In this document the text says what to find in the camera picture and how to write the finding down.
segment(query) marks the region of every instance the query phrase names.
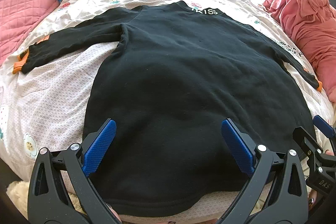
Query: silver screw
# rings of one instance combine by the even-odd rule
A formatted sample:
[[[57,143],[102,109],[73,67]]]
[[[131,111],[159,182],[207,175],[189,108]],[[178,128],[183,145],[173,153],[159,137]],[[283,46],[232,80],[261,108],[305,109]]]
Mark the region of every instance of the silver screw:
[[[73,143],[73,144],[70,146],[70,149],[71,149],[71,150],[74,150],[74,151],[76,151],[78,148],[79,148],[79,144],[78,144],[78,143]]]
[[[40,154],[41,155],[44,155],[45,153],[47,153],[47,149],[45,148],[45,147],[43,147],[43,148],[41,148],[41,150],[40,150]]]
[[[266,146],[264,146],[263,144],[258,145],[258,150],[265,152],[266,151]]]
[[[293,150],[293,149],[289,150],[289,153],[290,153],[292,156],[296,156],[296,151]]]

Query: white floral bed sheet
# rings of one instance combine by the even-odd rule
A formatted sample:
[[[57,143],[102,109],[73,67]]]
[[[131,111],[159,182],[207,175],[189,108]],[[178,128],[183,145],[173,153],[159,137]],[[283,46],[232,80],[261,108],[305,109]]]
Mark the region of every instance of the white floral bed sheet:
[[[42,147],[48,147],[51,151],[63,150],[71,143],[81,142],[86,104],[93,80],[100,64],[118,42],[96,44],[68,54],[33,69],[27,75],[21,72],[12,74],[16,56],[46,35],[76,26],[110,8],[122,6],[132,9],[138,5],[165,5],[176,1],[179,0],[64,0],[7,58],[0,68],[0,157],[19,177],[25,181],[30,179],[37,152]],[[285,48],[309,72],[314,73],[307,59],[261,6],[249,0],[184,1],[196,9],[219,8],[233,19],[251,25]],[[311,115],[318,114],[333,123],[334,110],[324,90],[321,93],[314,90],[291,65],[285,66],[300,87]],[[327,139],[317,129],[316,136],[322,147],[328,145]],[[68,190],[74,192],[66,174],[64,179]],[[177,224],[201,222],[220,217],[236,195],[237,192],[205,195],[190,209],[173,217],[121,217],[124,221],[146,224],[167,220],[174,220]]]

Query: red fabric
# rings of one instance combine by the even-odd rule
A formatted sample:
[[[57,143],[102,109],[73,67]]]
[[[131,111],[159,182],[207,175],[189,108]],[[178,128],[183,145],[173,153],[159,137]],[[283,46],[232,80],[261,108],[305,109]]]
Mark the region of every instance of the red fabric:
[[[263,5],[311,63],[329,100],[336,102],[336,10],[329,0],[265,0]]]

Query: shirt's right sleeve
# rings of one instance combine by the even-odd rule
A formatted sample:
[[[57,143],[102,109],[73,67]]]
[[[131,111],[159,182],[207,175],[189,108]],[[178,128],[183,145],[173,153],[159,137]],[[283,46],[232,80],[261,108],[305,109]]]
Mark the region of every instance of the shirt's right sleeve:
[[[102,42],[119,41],[122,23],[128,23],[141,13],[142,6],[128,10],[117,7],[84,21],[75,27],[49,35],[47,39],[30,45],[14,63],[13,73],[28,73],[68,53]]]

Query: white flower print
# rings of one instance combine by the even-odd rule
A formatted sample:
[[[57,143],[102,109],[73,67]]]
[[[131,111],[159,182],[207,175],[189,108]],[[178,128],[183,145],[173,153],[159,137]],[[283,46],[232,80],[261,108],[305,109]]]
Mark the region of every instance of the white flower print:
[[[34,141],[33,137],[30,136],[29,134],[25,134],[24,136],[24,150],[29,157],[31,157],[32,159],[36,159],[37,157],[36,142]]]

